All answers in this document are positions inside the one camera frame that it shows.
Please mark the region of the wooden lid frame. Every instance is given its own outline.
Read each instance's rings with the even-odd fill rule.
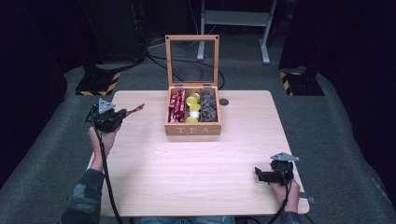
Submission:
[[[172,65],[172,41],[213,41],[214,52],[213,52],[213,79],[210,81],[179,81],[174,82],[173,77],[173,65]],[[204,85],[218,86],[219,83],[219,36],[218,35],[166,35],[166,62],[168,71],[169,87],[175,87],[177,85],[186,85],[191,87],[202,87]]]

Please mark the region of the wooden tea box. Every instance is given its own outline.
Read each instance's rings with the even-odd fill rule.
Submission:
[[[175,78],[173,43],[205,41],[213,47],[213,77],[207,81],[185,81]],[[166,135],[220,135],[218,35],[167,35],[166,61],[169,81],[165,131]]]

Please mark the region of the tabletop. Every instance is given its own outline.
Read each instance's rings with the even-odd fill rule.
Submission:
[[[271,156],[291,154],[269,91],[219,91],[221,135],[167,136],[167,91],[118,91],[116,111],[144,109],[125,118],[107,158],[122,217],[272,215],[279,208],[255,167],[271,172]],[[296,164],[294,178],[301,185]],[[300,199],[299,213],[309,210]],[[106,183],[101,216],[114,216]]]

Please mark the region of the human hand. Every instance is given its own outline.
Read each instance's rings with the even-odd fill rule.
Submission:
[[[286,187],[281,186],[277,183],[270,183],[276,195],[277,202],[282,204],[286,198]],[[290,188],[290,193],[288,196],[288,204],[285,207],[285,212],[295,212],[298,213],[298,202],[300,200],[300,185],[292,179],[288,182],[288,188]]]
[[[114,141],[116,139],[117,132],[119,131],[120,127],[114,131],[113,133],[101,133],[99,131],[99,135],[102,135],[102,143],[105,148],[106,158],[110,153],[111,148],[114,146]],[[101,148],[99,145],[99,140],[96,136],[95,129],[91,127],[88,130],[88,136],[90,137],[92,150],[93,150],[93,160],[91,164],[91,169],[95,169],[98,171],[103,171],[103,161],[102,161],[102,153]]]

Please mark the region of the long sleeve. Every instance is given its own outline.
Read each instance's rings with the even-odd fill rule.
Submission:
[[[102,172],[87,170],[74,187],[60,223],[99,223],[104,180]]]
[[[280,215],[280,224],[302,224],[300,215],[293,212],[283,212]]]

